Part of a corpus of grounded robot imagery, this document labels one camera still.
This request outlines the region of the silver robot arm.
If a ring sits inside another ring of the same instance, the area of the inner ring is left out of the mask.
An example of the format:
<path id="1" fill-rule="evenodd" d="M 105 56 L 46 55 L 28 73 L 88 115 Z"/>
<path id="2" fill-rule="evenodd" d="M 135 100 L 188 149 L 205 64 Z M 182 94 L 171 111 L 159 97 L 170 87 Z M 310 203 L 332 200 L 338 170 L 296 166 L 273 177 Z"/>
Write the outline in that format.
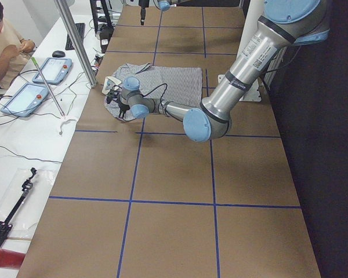
<path id="1" fill-rule="evenodd" d="M 132 119 L 161 114 L 181 121 L 185 134 L 193 141 L 223 137 L 231 127 L 231 110 L 280 49 L 327 39 L 331 6 L 331 1 L 265 1 L 255 34 L 198 107 L 149 98 L 141 93 L 135 76 L 125 78 L 121 90 L 109 93 L 106 103 L 117 110 L 113 116 L 120 120 L 125 120 L 127 111 Z"/>
<path id="2" fill-rule="evenodd" d="M 171 6 L 177 5 L 180 3 L 188 2 L 189 0 L 159 0 L 158 8 L 161 11 L 167 11 Z M 138 4 L 140 6 L 140 25 L 144 25 L 146 19 L 146 8 L 149 7 L 150 0 L 139 0 Z"/>

